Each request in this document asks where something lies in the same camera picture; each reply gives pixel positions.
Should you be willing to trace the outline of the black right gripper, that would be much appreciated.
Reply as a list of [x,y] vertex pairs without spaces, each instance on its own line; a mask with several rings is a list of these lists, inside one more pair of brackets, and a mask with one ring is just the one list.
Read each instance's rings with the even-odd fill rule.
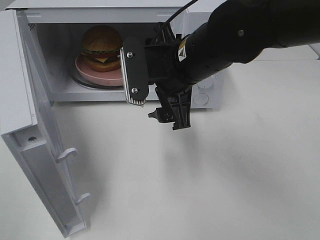
[[137,38],[127,37],[120,49],[127,103],[145,104],[150,79],[156,85],[161,107],[148,117],[162,124],[173,123],[173,130],[190,128],[192,86],[200,81],[199,47],[197,32],[184,38],[172,32],[161,32],[145,48]]

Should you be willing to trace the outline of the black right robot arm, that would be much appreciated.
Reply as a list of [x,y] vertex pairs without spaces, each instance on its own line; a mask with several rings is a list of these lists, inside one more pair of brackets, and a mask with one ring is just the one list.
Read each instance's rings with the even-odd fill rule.
[[192,88],[234,63],[246,64],[267,48],[288,48],[320,41],[317,0],[227,0],[191,34],[174,34],[160,22],[142,45],[134,37],[120,49],[126,101],[141,106],[149,84],[161,106],[149,114],[173,129],[190,127]]

